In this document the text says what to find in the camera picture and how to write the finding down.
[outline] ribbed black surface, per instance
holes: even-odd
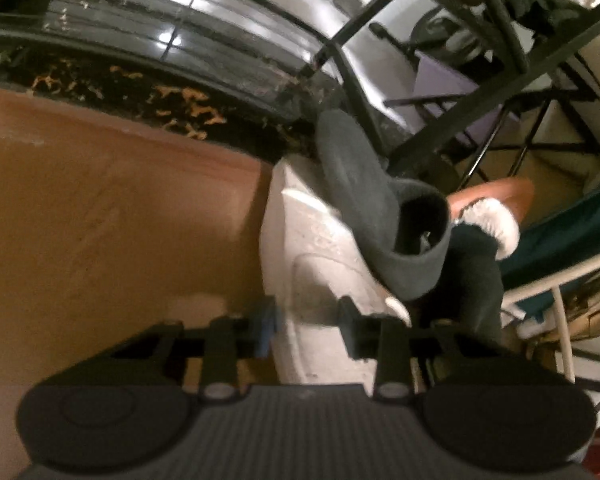
[[[80,475],[80,478],[94,478]],[[20,480],[78,478],[32,466]],[[577,465],[516,476],[449,455],[410,408],[370,400],[361,386],[254,386],[241,402],[207,408],[155,461],[107,480],[584,480]]]

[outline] wooden floor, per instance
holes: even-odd
[[[203,326],[262,296],[269,179],[220,146],[0,90],[0,480],[28,462],[13,416],[31,385],[161,319]],[[271,362],[240,375],[275,380]]]

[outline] white fluffy object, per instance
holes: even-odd
[[[513,254],[520,240],[520,227],[515,216],[499,200],[481,198],[465,207],[458,223],[478,226],[498,242],[497,260]]]

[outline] teal fabric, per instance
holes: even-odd
[[[516,252],[500,263],[505,290],[539,280],[600,253],[600,188],[565,211],[526,229]],[[563,287],[567,291],[569,284]],[[552,304],[551,292],[518,304],[536,316]]]

